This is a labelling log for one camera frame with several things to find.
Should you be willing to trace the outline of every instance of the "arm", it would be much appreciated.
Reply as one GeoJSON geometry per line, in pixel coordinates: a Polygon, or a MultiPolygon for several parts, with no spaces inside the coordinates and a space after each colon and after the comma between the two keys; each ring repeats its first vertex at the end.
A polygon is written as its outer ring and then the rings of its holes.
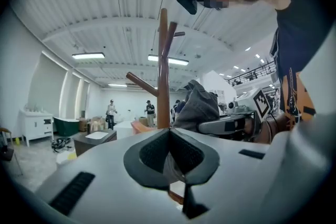
{"type": "MultiPolygon", "coordinates": [[[[273,133],[273,137],[280,132],[284,132],[284,131],[288,131],[287,128],[287,123],[288,123],[288,118],[285,116],[284,113],[280,114],[279,116],[276,117],[277,123],[275,122],[274,119],[268,119],[267,122],[270,125],[270,128],[272,130],[273,133]]],[[[253,121],[252,119],[246,119],[245,120],[245,128],[244,131],[246,133],[251,133],[253,130],[253,121]]],[[[264,121],[261,131],[259,133],[259,135],[256,137],[255,139],[256,143],[263,143],[263,144],[269,144],[270,140],[269,140],[269,130],[268,130],[268,125],[267,123],[264,121]]]]}

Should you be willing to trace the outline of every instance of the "ceiling light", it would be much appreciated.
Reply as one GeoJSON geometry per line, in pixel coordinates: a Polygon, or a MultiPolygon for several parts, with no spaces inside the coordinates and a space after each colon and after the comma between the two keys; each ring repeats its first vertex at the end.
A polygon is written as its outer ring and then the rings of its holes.
{"type": "Polygon", "coordinates": [[[88,54],[73,54],[72,57],[76,60],[80,59],[103,59],[105,55],[102,52],[88,53],[88,54]]]}
{"type": "MultiPolygon", "coordinates": [[[[159,60],[159,57],[157,55],[152,55],[152,54],[148,55],[148,61],[157,62],[158,60],[159,60]]],[[[189,61],[176,59],[176,58],[168,58],[168,63],[174,63],[176,65],[187,66],[189,64],[189,61]]]]}
{"type": "Polygon", "coordinates": [[[125,84],[109,84],[111,87],[127,87],[125,84]]]}
{"type": "Polygon", "coordinates": [[[168,63],[174,63],[176,65],[187,66],[189,61],[175,59],[175,58],[168,58],[168,63]]]}

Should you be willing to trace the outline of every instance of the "railing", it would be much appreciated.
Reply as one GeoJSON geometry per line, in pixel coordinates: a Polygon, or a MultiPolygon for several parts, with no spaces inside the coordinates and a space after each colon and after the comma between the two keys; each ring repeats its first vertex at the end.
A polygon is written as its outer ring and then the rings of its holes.
{"type": "Polygon", "coordinates": [[[249,70],[242,75],[229,79],[228,83],[231,86],[240,85],[240,84],[243,84],[244,82],[248,82],[248,81],[260,78],[260,77],[267,76],[269,74],[274,73],[275,71],[276,71],[276,68],[275,68],[274,62],[270,62],[262,67],[249,70]]]}

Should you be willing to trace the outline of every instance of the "chair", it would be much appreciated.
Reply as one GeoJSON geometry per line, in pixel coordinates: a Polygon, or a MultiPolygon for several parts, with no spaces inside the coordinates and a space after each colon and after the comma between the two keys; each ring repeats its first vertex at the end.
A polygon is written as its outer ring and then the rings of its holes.
{"type": "Polygon", "coordinates": [[[12,148],[9,148],[8,147],[8,143],[7,143],[7,136],[6,134],[4,135],[4,140],[6,141],[6,145],[7,145],[7,151],[5,152],[0,152],[0,159],[2,161],[7,161],[7,162],[10,162],[13,158],[13,156],[15,157],[15,160],[16,160],[16,163],[17,163],[17,166],[19,167],[20,169],[20,172],[21,172],[21,175],[23,175],[23,172],[22,172],[22,169],[21,169],[21,166],[19,164],[19,161],[17,160],[17,157],[16,157],[16,154],[14,152],[14,143],[13,143],[13,138],[12,138],[12,132],[6,128],[2,128],[0,127],[0,132],[1,133],[8,133],[9,134],[9,137],[11,139],[11,144],[12,144],[12,148]]]}
{"type": "Polygon", "coordinates": [[[141,133],[156,130],[156,128],[150,128],[150,127],[143,125],[140,121],[133,121],[131,122],[131,125],[133,127],[133,134],[141,134],[141,133]]]}

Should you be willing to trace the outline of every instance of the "dark side table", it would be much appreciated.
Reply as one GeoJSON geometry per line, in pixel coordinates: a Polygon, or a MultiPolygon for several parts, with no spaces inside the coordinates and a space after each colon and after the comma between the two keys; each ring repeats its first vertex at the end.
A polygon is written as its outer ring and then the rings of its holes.
{"type": "Polygon", "coordinates": [[[103,130],[99,132],[104,132],[108,134],[101,139],[86,138],[87,134],[82,134],[82,133],[77,133],[71,137],[74,140],[77,157],[94,146],[97,146],[97,145],[100,145],[100,144],[103,144],[109,141],[117,140],[117,131],[103,130]]]}

